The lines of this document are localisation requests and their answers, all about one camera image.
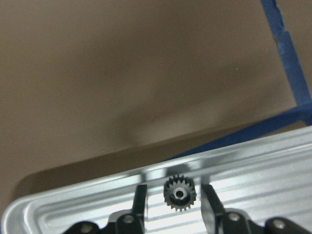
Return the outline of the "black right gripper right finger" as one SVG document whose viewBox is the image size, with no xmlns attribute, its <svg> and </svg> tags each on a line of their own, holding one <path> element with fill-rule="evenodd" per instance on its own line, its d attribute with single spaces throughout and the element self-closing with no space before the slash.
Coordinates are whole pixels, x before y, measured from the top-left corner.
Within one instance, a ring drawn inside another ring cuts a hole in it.
<svg viewBox="0 0 312 234">
<path fill-rule="evenodd" d="M 210 184 L 201 184 L 201 216 L 208 234 L 218 234 L 225 208 Z"/>
</svg>

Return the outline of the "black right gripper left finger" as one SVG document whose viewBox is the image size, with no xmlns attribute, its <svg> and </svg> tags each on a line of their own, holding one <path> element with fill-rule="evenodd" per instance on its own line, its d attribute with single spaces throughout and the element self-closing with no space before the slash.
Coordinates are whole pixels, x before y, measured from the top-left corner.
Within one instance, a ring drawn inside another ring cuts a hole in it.
<svg viewBox="0 0 312 234">
<path fill-rule="evenodd" d="M 147 185 L 137 185 L 132 206 L 132 214 L 135 217 L 135 233 L 145 233 L 145 213 L 147 206 Z"/>
</svg>

